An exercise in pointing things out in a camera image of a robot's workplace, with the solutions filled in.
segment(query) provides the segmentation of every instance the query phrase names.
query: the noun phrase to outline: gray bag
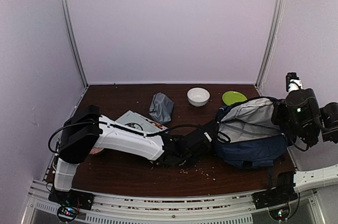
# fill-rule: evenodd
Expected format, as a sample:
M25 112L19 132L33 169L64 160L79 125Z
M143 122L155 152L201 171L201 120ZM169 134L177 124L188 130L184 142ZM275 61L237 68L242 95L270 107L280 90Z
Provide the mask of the gray bag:
M171 121L174 102L168 96L159 92L154 95L152 104L149 108L149 115L155 122L164 125Z

